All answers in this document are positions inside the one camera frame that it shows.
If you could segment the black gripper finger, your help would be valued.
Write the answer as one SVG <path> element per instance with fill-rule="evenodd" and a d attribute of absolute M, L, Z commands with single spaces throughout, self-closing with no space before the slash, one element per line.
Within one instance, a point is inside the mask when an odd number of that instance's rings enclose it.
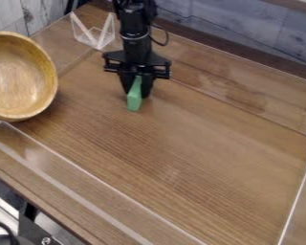
<path fill-rule="evenodd" d="M 154 84 L 154 78 L 150 75 L 141 77 L 141 97 L 146 99 L 150 95 Z"/>
<path fill-rule="evenodd" d="M 121 73 L 118 77 L 120 77 L 124 92 L 129 93 L 136 80 L 136 76 L 133 74 Z"/>

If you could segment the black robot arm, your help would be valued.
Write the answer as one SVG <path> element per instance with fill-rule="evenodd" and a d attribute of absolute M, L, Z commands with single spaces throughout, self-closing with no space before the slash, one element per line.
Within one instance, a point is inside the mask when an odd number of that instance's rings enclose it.
<path fill-rule="evenodd" d="M 161 46 L 152 36 L 152 28 L 157 16 L 156 0 L 112 0 L 117 20 L 120 21 L 120 37 L 122 49 L 104 52 L 105 71 L 116 73 L 125 93 L 129 93 L 141 78 L 140 92 L 146 99 L 150 95 L 154 80 L 169 79 L 172 61 L 153 51 L 153 43 Z"/>

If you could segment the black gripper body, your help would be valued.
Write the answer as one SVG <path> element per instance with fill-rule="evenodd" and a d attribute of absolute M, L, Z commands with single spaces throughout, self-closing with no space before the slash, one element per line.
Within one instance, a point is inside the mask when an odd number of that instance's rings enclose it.
<path fill-rule="evenodd" d="M 105 70 L 126 75 L 169 79 L 170 60 L 153 51 L 150 32 L 121 33 L 122 49 L 104 52 Z"/>

